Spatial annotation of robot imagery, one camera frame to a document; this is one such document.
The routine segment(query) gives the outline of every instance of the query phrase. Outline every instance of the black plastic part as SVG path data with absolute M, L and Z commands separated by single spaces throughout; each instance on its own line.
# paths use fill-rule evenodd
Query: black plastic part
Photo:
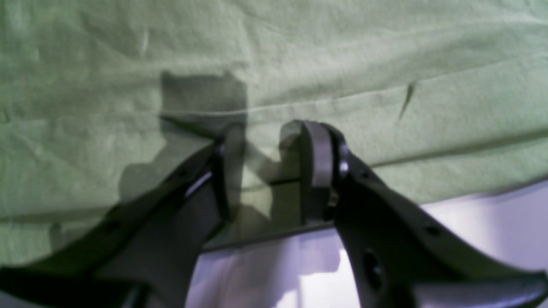
M 230 217 L 224 159 L 234 150 L 225 142 L 244 138 L 242 129 L 226 134 L 82 239 L 29 266 L 0 269 L 0 290 L 47 307 L 184 307 L 202 245 Z
M 545 273 L 466 244 L 388 188 L 334 127 L 303 122 L 301 133 L 303 222 L 333 221 L 362 307 L 536 307 L 548 296 Z M 83 239 L 27 267 L 1 268 L 0 290 L 44 307 L 184 307 L 204 242 L 238 202 L 244 141 L 242 127 L 229 128 Z
M 544 273 L 485 256 L 362 164 L 350 156 L 334 213 L 362 307 L 535 307 L 548 296 Z
M 130 281 L 51 276 L 8 268 L 0 269 L 0 289 L 40 307 L 59 308 L 139 308 L 146 293 L 144 286 Z
M 303 121 L 300 137 L 301 223 L 323 221 L 333 181 L 333 150 L 329 132 L 316 122 Z

